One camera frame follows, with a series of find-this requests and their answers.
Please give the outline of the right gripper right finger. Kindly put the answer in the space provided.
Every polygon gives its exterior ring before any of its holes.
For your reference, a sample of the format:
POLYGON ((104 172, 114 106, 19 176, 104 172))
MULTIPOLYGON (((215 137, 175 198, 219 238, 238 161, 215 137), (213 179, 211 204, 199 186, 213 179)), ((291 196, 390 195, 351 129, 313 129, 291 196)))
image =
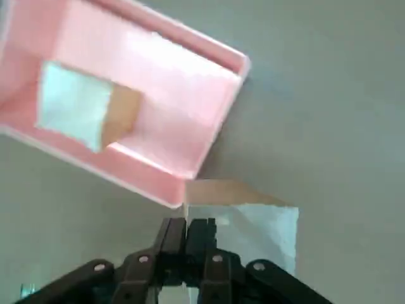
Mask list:
POLYGON ((187 229, 186 284, 198 288, 198 303, 330 303, 277 264, 240 256, 217 245, 216 222, 198 218, 187 229))

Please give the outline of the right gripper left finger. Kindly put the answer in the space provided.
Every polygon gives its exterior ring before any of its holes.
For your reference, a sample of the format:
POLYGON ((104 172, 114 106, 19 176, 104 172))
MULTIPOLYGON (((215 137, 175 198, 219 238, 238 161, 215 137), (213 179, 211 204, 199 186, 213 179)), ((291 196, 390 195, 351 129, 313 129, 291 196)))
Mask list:
POLYGON ((175 253, 184 248, 184 218, 162 221, 154 244, 129 254, 119 267, 105 259, 91 260, 17 303, 157 303, 158 259, 165 238, 174 232, 175 253))

